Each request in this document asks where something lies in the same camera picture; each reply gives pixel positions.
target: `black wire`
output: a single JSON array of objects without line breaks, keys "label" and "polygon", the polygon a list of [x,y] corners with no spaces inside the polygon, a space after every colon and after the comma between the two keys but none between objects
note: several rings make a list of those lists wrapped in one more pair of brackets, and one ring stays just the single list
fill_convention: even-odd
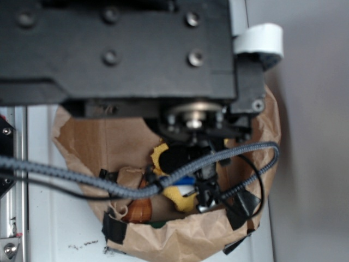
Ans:
[{"label": "black wire", "polygon": [[5,175],[5,174],[0,174],[0,178],[3,179],[8,179],[8,180],[13,180],[13,181],[21,181],[24,183],[32,183],[32,184],[38,184],[40,186],[44,186],[50,189],[54,189],[56,191],[62,192],[67,195],[71,195],[72,197],[78,198],[78,199],[83,199],[83,200],[88,200],[88,201],[110,201],[110,200],[118,200],[120,199],[119,196],[106,196],[106,197],[100,197],[100,196],[90,196],[90,195],[84,195],[84,194],[79,194],[77,192],[68,190],[66,188],[60,187],[56,184],[44,182],[41,180],[36,180],[33,178],[26,178],[26,177],[18,177],[18,176],[12,176],[12,175]]},{"label": "black wire", "polygon": [[[264,184],[263,184],[263,181],[262,181],[262,178],[261,178],[261,175],[260,175],[260,172],[259,170],[257,169],[257,167],[254,165],[254,163],[249,159],[247,158],[246,156],[244,156],[243,154],[240,154],[238,155],[238,157],[240,157],[241,159],[243,159],[247,164],[249,164],[249,166],[253,169],[253,171],[255,172],[256,176],[257,176],[257,179],[259,181],[259,184],[260,184],[260,187],[261,187],[261,202],[260,202],[260,206],[258,208],[258,210],[251,216],[247,217],[246,220],[250,220],[252,218],[254,218],[255,216],[258,216],[262,210],[263,210],[263,207],[264,207],[264,202],[265,202],[265,194],[264,194]],[[235,210],[231,205],[229,205],[229,203],[221,198],[220,199],[222,201],[222,203],[231,211],[233,212],[234,214],[240,216],[240,217],[243,217],[243,215],[238,211],[238,210]]]}]

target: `blue object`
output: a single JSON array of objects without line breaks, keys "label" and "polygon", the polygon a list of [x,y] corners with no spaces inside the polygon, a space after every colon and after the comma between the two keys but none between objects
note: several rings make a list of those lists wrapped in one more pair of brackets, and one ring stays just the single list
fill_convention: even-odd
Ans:
[{"label": "blue object", "polygon": [[[166,178],[166,176],[160,176],[160,180]],[[195,178],[190,176],[185,176],[181,180],[178,180],[176,183],[174,183],[174,186],[187,186],[187,185],[194,185]]]}]

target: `white wall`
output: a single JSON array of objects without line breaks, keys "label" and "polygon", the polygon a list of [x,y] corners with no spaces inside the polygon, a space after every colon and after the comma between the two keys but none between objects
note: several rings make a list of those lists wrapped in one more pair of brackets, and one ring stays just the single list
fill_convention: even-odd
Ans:
[{"label": "white wall", "polygon": [[277,262],[349,260],[349,1],[246,0],[249,26],[284,28],[266,77],[282,123],[270,196]]}]

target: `crumpled paper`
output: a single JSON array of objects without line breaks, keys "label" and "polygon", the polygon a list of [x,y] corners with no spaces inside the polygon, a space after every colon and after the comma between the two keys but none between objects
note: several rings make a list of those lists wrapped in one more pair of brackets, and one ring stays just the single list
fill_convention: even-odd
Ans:
[{"label": "crumpled paper", "polygon": [[[280,142],[277,102],[267,87],[266,90],[266,109],[253,120],[254,133],[248,143]],[[100,169],[114,172],[126,166],[145,168],[152,163],[150,155],[153,148],[160,144],[160,138],[148,129],[141,118],[75,120],[62,108],[57,110],[52,139],[68,168],[89,176],[98,176]],[[227,146],[234,147],[237,144],[229,140]],[[247,156],[260,168],[270,161],[273,150],[251,152]],[[239,158],[234,158],[232,165],[224,168],[218,164],[217,172],[222,190],[252,174],[250,167]],[[273,167],[262,176],[266,196],[270,192],[275,172],[276,167]],[[81,189],[88,195],[108,196],[106,192],[88,186],[81,186]],[[250,184],[247,190],[260,197],[258,181]],[[103,221],[104,212],[112,207],[110,201],[89,204],[100,221]],[[108,240],[107,245],[153,262],[201,261],[221,251],[226,245],[244,238],[248,230],[257,229],[262,215],[233,230],[224,209],[204,214],[183,214],[176,211],[173,203],[162,195],[152,198],[152,206],[152,221],[175,220],[168,221],[160,229],[129,223],[123,244]]]}]

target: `yellow fabric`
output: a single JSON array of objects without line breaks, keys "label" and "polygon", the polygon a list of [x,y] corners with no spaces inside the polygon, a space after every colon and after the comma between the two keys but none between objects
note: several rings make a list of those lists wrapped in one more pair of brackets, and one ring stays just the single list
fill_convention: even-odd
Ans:
[{"label": "yellow fabric", "polygon": [[[156,148],[154,148],[154,152],[151,155],[151,158],[155,166],[153,172],[159,176],[167,175],[161,170],[161,167],[159,164],[159,158],[160,158],[160,155],[168,149],[169,147],[165,143],[163,143],[157,146]],[[190,212],[194,208],[194,199],[196,197],[196,194],[192,194],[188,197],[183,197],[178,187],[167,187],[163,191],[163,195],[171,199],[174,203],[176,210],[180,212]]]}]

